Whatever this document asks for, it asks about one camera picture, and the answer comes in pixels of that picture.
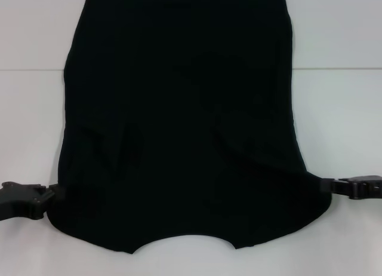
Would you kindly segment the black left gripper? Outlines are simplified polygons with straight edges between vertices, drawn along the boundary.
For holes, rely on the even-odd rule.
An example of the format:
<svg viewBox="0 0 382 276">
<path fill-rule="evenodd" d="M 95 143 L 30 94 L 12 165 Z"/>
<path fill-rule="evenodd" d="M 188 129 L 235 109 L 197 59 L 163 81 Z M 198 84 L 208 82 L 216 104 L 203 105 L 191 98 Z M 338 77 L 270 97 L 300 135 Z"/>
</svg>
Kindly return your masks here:
<svg viewBox="0 0 382 276">
<path fill-rule="evenodd" d="M 0 221 L 15 217 L 42 219 L 52 203 L 62 198 L 62 187 L 58 183 L 42 186 L 4 182 L 1 186 Z"/>
</svg>

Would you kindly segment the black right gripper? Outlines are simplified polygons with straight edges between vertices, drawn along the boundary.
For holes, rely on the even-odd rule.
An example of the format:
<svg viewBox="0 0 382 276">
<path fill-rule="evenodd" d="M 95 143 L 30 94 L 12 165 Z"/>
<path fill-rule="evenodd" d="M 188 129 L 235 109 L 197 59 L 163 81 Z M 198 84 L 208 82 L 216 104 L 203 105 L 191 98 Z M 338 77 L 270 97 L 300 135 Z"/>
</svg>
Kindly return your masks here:
<svg viewBox="0 0 382 276">
<path fill-rule="evenodd" d="M 352 200 L 382 198 L 382 176 L 356 176 L 341 179 L 322 179 L 320 189 L 322 192 L 345 195 Z"/>
</svg>

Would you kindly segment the black shirt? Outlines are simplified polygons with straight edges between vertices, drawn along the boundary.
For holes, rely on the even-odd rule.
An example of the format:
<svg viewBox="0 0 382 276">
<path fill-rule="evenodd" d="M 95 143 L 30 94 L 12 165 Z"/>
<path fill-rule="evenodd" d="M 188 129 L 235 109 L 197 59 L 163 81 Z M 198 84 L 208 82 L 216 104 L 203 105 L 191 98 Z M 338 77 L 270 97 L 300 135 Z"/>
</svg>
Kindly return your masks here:
<svg viewBox="0 0 382 276">
<path fill-rule="evenodd" d="M 286 0 L 86 0 L 50 222 L 127 253 L 181 235 L 239 249 L 307 226 L 332 196 L 301 156 L 291 81 Z"/>
</svg>

